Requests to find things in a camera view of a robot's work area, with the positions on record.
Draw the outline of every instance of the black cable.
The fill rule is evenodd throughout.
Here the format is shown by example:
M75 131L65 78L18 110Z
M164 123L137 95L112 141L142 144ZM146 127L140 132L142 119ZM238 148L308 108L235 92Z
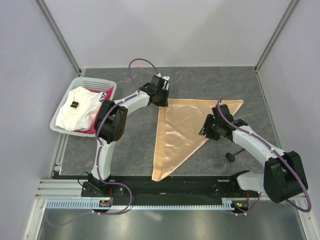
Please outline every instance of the black cable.
M90 175L87 171L84 171L83 173L80 174L80 176L78 177L77 180L78 180L78 184L80 184L82 187L83 187L83 185L80 183L79 180L80 180L80 177L82 176L82 174L84 174L84 173L86 173L88 175L88 178L89 178L89 175Z

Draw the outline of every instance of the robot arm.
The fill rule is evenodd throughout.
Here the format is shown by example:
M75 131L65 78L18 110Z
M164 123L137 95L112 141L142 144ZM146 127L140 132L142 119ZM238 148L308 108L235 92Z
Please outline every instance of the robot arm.
M263 174L249 171L234 174L233 176L236 179L237 186L242 190L266 193L275 203L280 203L302 193L302 188L292 173L265 144L258 140L257 137L254 137L259 135L242 119L234 120L227 105L220 105L220 109L228 121L242 130L249 132L249 134L229 125L221 117L217 106L212 108L213 115L208 114L199 134L216 141L219 140L222 135L246 149L264 167ZM297 173L303 185L308 189L308 183L300 156L294 151L287 153L267 141L265 141L265 143L269 144L273 150L276 150L280 156L287 161Z
M112 160L113 151L116 142L122 137L125 131L127 115L134 111L146 107L149 104L154 104L159 107L168 106L169 96L169 77L160 75L153 76L151 82L143 85L139 90L132 95L129 95L123 99L111 101L105 100L99 110L97 118L94 122L94 129L97 131L103 118L107 112L115 104L120 103L108 116L104 122L101 131L99 133L99 139L102 145L97 140L97 152L95 156L94 167L89 176L89 182L91 185L98 189L103 188L103 184L100 182L100 178L97 171L97 160L99 157L99 173L103 180L106 180L110 174L110 165Z

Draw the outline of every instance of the folded cloth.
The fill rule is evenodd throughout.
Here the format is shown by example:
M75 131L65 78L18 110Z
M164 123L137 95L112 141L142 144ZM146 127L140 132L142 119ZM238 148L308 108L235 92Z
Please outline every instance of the folded cloth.
M68 131L89 130L105 98L104 94L89 91L82 86L69 91L55 125Z
M168 99L168 107L160 107L153 158L153 181L161 181L174 172L208 138L200 136L208 114L217 100ZM223 100L234 115L243 100Z

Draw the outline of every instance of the orange cloth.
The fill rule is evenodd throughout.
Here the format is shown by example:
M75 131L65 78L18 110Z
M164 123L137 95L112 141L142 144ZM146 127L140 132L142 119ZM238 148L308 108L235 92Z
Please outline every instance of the orange cloth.
M208 138L199 135L208 114L217 100L168 99L168 107L160 107L153 158L153 181L173 173ZM223 100L234 115L243 105L243 100Z

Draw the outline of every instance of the gray mat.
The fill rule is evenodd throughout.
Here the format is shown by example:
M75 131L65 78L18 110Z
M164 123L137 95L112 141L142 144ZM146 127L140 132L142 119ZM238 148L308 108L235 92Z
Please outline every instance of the gray mat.
M253 67L163 67L159 71L163 76L170 76L171 99L243 99L244 104L235 118L243 119L255 132L276 144ZM139 86L149 82L154 73L152 68L132 69ZM116 82L115 100L135 91L126 68L87 69L85 76ZM125 132L114 149L112 175L152 174L158 110L158 107L150 105L128 116ZM79 175L83 171L90 172L96 149L95 138L70 135L61 174ZM172 175L231 175L242 170L262 173L263 167L246 151L237 155L235 162L227 161L226 153L235 153L240 149L240 146L226 139L209 140Z

